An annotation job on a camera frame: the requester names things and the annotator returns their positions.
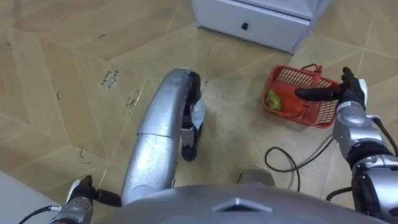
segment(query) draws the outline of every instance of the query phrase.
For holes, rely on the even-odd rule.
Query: cabinet drawer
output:
[[[194,0],[199,26],[290,52],[309,20],[234,0]]]

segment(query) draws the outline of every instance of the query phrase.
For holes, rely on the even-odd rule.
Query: basket handle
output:
[[[310,65],[307,65],[307,66],[304,66],[304,67],[302,67],[301,68],[301,70],[305,70],[305,69],[307,69],[307,68],[310,68],[310,67],[315,67],[315,69],[314,69],[314,71],[313,72],[316,72],[316,73],[322,73],[322,65],[317,65],[317,64],[310,64]]]
[[[301,70],[306,70],[307,68],[310,68],[310,67],[315,67],[315,69],[313,71],[315,73],[315,75],[313,76],[311,87],[316,88],[316,87],[318,87],[318,83],[321,79],[321,73],[322,73],[323,67],[322,67],[322,65],[317,65],[317,64],[313,63],[313,64],[302,67]]]

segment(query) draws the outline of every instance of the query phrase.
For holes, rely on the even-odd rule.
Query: white tape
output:
[[[340,109],[342,109],[342,108],[344,108],[344,107],[346,107],[346,106],[351,106],[351,102],[344,102],[344,103],[338,105],[338,107],[337,107],[337,109],[336,109],[336,113],[337,113]]]

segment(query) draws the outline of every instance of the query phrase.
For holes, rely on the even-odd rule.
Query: drawer knob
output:
[[[247,30],[249,28],[249,24],[244,23],[242,24],[242,30]]]

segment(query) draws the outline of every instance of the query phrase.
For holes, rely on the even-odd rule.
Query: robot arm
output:
[[[298,97],[309,101],[338,100],[333,138],[352,170],[351,189],[355,209],[389,223],[398,222],[398,158],[387,148],[376,123],[390,140],[376,115],[366,113],[367,88],[364,80],[343,69],[339,90],[297,90]]]

